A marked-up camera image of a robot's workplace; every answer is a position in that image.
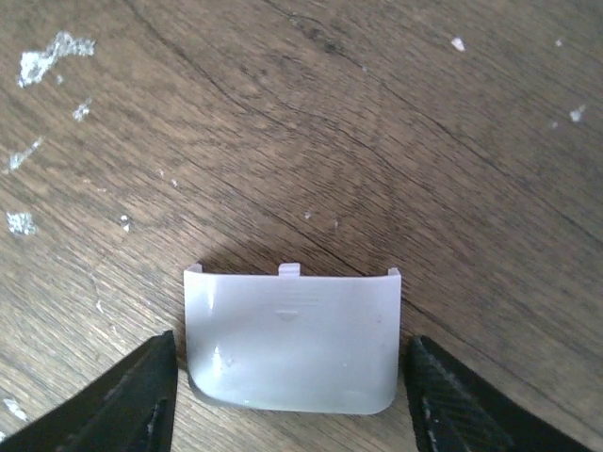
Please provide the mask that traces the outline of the white battery compartment cover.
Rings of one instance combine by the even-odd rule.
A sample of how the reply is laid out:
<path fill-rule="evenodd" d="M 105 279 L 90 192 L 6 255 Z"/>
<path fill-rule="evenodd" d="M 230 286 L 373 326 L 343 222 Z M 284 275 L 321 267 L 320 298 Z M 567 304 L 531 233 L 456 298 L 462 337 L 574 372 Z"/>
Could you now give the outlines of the white battery compartment cover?
<path fill-rule="evenodd" d="M 371 415 L 394 401 L 402 278 L 184 273 L 187 373 L 202 402 Z"/>

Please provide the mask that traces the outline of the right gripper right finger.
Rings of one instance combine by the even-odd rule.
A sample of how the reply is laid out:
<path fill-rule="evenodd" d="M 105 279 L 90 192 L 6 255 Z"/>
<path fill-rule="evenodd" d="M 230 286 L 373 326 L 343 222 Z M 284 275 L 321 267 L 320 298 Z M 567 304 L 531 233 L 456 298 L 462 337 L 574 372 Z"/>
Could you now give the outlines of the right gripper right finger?
<path fill-rule="evenodd" d="M 528 412 L 425 335 L 405 351 L 416 447 L 435 451 L 586 451 Z"/>

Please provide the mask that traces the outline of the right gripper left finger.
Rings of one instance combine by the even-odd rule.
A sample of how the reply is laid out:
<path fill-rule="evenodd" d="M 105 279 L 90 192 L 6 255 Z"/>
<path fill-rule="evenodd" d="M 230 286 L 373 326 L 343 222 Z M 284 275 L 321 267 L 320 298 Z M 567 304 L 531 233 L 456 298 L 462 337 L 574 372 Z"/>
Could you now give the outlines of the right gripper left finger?
<path fill-rule="evenodd" d="M 172 331 L 1 442 L 3 451 L 169 451 L 178 386 Z"/>

